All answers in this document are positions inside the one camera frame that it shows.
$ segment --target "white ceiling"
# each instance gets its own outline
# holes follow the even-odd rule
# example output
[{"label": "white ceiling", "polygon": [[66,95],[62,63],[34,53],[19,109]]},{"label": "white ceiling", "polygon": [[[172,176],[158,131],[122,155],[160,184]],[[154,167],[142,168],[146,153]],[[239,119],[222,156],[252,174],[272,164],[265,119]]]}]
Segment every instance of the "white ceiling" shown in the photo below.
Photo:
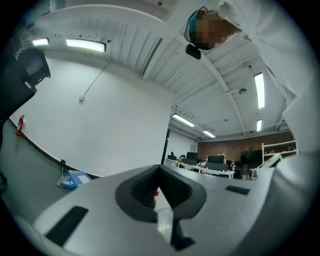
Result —
[{"label": "white ceiling", "polygon": [[[285,99],[270,79],[254,45],[235,37],[217,49],[203,51],[201,60],[186,54],[181,33],[189,13],[209,1],[163,0],[163,5],[158,6],[154,0],[67,0],[65,6],[89,2],[136,7],[157,18],[150,20],[150,15],[127,10],[125,14],[124,10],[115,14],[117,8],[105,15],[111,9],[108,5],[60,9],[36,20],[34,27],[21,35],[23,48],[31,46],[32,40],[49,38],[50,44],[45,47],[50,50],[109,58],[135,70],[143,79],[156,81],[174,93],[171,113],[178,113],[196,125],[188,127],[171,118],[169,128],[200,141],[209,140],[204,130],[220,140],[255,136],[259,119],[262,119],[259,134],[277,132]],[[217,2],[211,1],[207,7],[214,8]],[[107,43],[104,53],[66,45],[66,38],[80,37],[111,43]],[[265,82],[262,109],[258,109],[253,77],[259,72],[263,73]],[[246,88],[247,93],[240,95],[241,88]]]}]

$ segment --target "tube light fixture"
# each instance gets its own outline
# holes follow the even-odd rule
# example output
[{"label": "tube light fixture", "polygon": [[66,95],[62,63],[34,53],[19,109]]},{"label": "tube light fixture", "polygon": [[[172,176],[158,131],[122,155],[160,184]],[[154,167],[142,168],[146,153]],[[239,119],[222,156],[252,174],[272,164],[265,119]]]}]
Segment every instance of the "tube light fixture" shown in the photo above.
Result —
[{"label": "tube light fixture", "polygon": [[261,127],[262,127],[262,120],[260,119],[260,120],[256,121],[256,131],[260,132]]},{"label": "tube light fixture", "polygon": [[91,41],[86,39],[66,39],[66,45],[70,47],[81,47],[104,53],[106,44],[104,42]]},{"label": "tube light fixture", "polygon": [[184,123],[187,124],[188,126],[191,126],[191,127],[194,127],[194,126],[195,126],[195,124],[193,124],[192,122],[189,122],[188,120],[182,118],[181,116],[179,116],[179,115],[177,115],[177,114],[173,114],[172,117],[175,118],[175,119],[180,120],[181,122],[184,122]]},{"label": "tube light fixture", "polygon": [[216,137],[213,134],[211,134],[210,132],[208,132],[207,130],[204,130],[203,133],[208,135],[208,136],[210,136],[211,138],[215,138]]},{"label": "tube light fixture", "polygon": [[262,73],[256,74],[254,77],[256,94],[258,96],[258,109],[265,107],[265,82]]},{"label": "tube light fixture", "polygon": [[34,46],[45,46],[49,44],[49,40],[48,38],[42,38],[38,40],[33,40],[32,43]]}]

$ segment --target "brown wall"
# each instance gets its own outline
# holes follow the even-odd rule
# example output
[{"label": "brown wall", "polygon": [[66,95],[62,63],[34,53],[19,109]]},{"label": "brown wall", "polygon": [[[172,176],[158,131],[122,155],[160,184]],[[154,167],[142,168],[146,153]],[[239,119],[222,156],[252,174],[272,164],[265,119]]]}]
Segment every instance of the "brown wall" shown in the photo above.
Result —
[{"label": "brown wall", "polygon": [[217,142],[199,142],[198,143],[198,157],[202,160],[207,158],[207,155],[220,155],[225,154],[226,160],[240,161],[241,151],[261,150],[262,143],[264,144],[276,144],[281,142],[288,142],[294,140],[291,132],[282,132],[278,134],[253,137],[247,139],[228,140],[228,141],[217,141]]}]

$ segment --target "red fire extinguisher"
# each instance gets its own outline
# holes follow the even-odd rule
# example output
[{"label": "red fire extinguisher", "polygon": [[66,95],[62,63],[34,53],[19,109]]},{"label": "red fire extinguisher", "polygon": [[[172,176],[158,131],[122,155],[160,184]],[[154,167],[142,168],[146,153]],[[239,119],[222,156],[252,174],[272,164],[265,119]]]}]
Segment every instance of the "red fire extinguisher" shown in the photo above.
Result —
[{"label": "red fire extinguisher", "polygon": [[20,119],[19,119],[19,123],[18,123],[18,126],[16,128],[16,133],[15,135],[17,136],[21,136],[21,131],[22,131],[22,127],[24,126],[24,114],[22,116],[20,116]]}]

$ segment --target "red object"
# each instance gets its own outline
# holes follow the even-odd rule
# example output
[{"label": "red object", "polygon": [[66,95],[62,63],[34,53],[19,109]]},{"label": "red object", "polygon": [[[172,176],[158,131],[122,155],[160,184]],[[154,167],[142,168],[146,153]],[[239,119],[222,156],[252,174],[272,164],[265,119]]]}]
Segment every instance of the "red object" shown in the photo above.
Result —
[{"label": "red object", "polygon": [[24,116],[25,115],[20,116],[19,123],[18,123],[18,126],[16,128],[15,135],[17,135],[18,137],[21,136],[22,127],[24,126]]}]

